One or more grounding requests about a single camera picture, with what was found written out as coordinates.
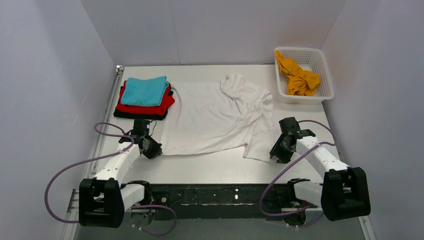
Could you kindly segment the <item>orange t shirt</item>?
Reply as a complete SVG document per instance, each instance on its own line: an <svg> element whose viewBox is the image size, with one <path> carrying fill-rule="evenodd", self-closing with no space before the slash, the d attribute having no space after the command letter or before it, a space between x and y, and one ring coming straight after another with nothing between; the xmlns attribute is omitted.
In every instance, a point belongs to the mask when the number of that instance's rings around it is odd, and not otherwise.
<svg viewBox="0 0 424 240"><path fill-rule="evenodd" d="M294 59L284 57L278 50L274 51L274 56L278 71L286 75L289 95L312 97L317 92L321 84L318 74L302 69Z"/></svg>

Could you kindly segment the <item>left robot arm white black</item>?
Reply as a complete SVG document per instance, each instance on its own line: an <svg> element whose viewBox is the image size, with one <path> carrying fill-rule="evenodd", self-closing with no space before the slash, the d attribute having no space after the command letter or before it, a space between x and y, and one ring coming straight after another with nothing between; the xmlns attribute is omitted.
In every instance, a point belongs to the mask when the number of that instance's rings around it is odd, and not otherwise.
<svg viewBox="0 0 424 240"><path fill-rule="evenodd" d="M162 145L150 135L149 120L136 119L133 128L118 141L117 155L92 178L79 185L78 221L81 226L118 228L125 212L136 204L153 202L150 183L123 179L140 156L154 159L162 154Z"/></svg>

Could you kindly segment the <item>folded cyan t shirt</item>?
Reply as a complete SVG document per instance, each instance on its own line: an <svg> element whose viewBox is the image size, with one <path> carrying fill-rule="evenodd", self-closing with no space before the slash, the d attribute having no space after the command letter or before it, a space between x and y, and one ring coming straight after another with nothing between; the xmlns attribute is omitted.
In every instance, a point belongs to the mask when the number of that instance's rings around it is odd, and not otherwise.
<svg viewBox="0 0 424 240"><path fill-rule="evenodd" d="M162 102L168 86L166 76L151 79L130 77L126 81L126 89L120 100L123 105L154 107Z"/></svg>

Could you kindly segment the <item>white plastic basket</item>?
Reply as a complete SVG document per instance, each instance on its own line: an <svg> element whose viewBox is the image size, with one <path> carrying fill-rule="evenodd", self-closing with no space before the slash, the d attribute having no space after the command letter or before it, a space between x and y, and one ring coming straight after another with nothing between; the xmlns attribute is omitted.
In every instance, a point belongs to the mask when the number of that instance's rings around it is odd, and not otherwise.
<svg viewBox="0 0 424 240"><path fill-rule="evenodd" d="M308 47L277 47L274 51L279 51L285 58L294 59L303 69L318 74L321 84L313 96L289 95L287 89L287 79L284 73L279 72L277 59L274 57L276 82L279 94L283 102L290 104L317 105L324 100L334 97L332 78L321 50Z"/></svg>

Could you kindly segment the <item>white t shirt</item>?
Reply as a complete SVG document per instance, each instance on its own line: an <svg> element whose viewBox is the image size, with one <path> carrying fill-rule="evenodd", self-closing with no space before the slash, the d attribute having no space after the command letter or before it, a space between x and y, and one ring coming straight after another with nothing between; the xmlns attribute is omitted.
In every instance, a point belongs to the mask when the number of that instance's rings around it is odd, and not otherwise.
<svg viewBox="0 0 424 240"><path fill-rule="evenodd" d="M273 95L231 73L218 82L173 82L174 104L161 143L166 156L199 155L244 147L243 157L269 162L276 140Z"/></svg>

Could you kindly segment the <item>folded black t shirt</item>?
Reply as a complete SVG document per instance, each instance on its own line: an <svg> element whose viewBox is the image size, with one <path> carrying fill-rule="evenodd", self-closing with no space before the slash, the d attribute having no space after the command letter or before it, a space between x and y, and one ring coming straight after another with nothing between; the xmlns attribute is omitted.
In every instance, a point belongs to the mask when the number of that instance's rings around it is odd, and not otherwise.
<svg viewBox="0 0 424 240"><path fill-rule="evenodd" d="M145 119L145 120L164 120L168 114L168 109L165 110L140 110L138 108L116 108L113 116L122 119Z"/></svg>

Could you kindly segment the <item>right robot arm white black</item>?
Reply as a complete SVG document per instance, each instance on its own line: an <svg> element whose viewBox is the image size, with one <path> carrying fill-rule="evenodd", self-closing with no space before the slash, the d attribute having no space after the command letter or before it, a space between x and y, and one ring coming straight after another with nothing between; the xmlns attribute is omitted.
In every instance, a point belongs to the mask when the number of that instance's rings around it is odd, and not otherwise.
<svg viewBox="0 0 424 240"><path fill-rule="evenodd" d="M365 171L339 160L325 146L335 143L319 141L310 129L302 129L295 117L279 121L281 135L269 154L279 163L289 164L265 188L259 201L263 202L276 181L291 167L305 159L322 177L321 183L307 178L287 182L286 202L304 202L302 210L318 207L330 221L338 221L371 213L369 188Z"/></svg>

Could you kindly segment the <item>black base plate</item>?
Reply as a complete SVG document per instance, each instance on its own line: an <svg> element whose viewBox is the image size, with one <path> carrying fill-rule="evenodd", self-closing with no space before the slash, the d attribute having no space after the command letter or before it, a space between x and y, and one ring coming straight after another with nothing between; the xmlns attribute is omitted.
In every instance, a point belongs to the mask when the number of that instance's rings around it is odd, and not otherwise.
<svg viewBox="0 0 424 240"><path fill-rule="evenodd" d="M291 193L289 185L274 184L260 197L266 183L254 184L159 184L145 183L146 196L138 206L160 205L173 209L182 219L266 219L284 221L289 225L304 225L305 211L296 210L308 205ZM287 216L274 214L295 212Z"/></svg>

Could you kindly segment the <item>folded red t shirt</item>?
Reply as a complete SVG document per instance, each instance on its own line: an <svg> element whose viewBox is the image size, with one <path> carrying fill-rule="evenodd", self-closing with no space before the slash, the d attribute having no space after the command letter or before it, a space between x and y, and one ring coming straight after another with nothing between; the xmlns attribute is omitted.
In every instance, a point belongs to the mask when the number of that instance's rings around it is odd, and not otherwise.
<svg viewBox="0 0 424 240"><path fill-rule="evenodd" d="M117 113L164 117L165 113L167 113L168 108L175 102L173 98L173 91L171 90L171 86L167 82L168 86L165 89L159 106L133 106L122 104L121 99L126 90L126 84L127 82L125 81L123 86L120 88L118 103L115 107L115 112Z"/></svg>

